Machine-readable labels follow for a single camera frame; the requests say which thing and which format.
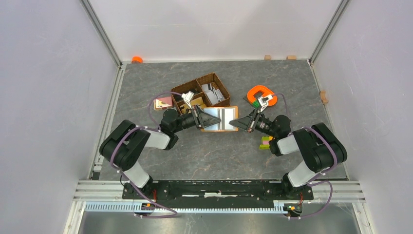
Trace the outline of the yellow leather card holder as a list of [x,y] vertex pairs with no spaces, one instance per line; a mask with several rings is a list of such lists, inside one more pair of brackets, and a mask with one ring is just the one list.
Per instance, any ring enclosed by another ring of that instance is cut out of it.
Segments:
[[206,128],[203,128],[202,132],[236,132],[237,127],[232,126],[229,122],[238,118],[238,107],[206,107],[204,112],[212,116],[218,117],[220,122]]

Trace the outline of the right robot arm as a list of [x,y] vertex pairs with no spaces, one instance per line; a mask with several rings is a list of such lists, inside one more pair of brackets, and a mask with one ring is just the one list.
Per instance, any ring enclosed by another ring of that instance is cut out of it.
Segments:
[[302,162],[282,178],[282,195],[294,199],[300,194],[301,188],[311,185],[320,175],[345,162],[348,155],[343,144],[324,123],[296,131],[291,130],[290,124],[291,119],[285,115],[270,121],[257,110],[230,121],[230,125],[247,132],[257,130],[272,137],[269,149],[276,156],[300,153]]

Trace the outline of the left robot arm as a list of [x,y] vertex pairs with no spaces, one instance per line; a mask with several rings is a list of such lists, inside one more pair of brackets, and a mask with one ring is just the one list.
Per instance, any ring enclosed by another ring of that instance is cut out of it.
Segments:
[[143,149],[170,150],[179,139],[177,132],[191,127],[203,129],[220,122],[219,117],[204,112],[197,105],[182,115],[175,109],[167,109],[163,113],[160,129],[124,120],[103,141],[99,153],[134,184],[134,192],[145,199],[152,195],[153,185],[152,177],[138,162]]

